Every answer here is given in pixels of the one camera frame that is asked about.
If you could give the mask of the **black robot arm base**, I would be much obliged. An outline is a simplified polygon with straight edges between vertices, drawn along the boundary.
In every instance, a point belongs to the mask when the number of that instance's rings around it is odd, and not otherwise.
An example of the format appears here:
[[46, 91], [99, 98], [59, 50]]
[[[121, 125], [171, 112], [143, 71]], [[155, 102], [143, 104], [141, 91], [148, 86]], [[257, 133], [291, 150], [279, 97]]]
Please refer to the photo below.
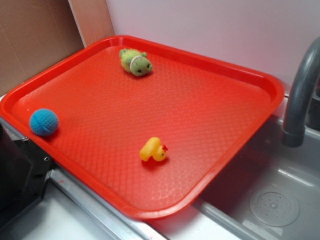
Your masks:
[[51, 156], [28, 138], [13, 140], [0, 127], [0, 224], [44, 198]]

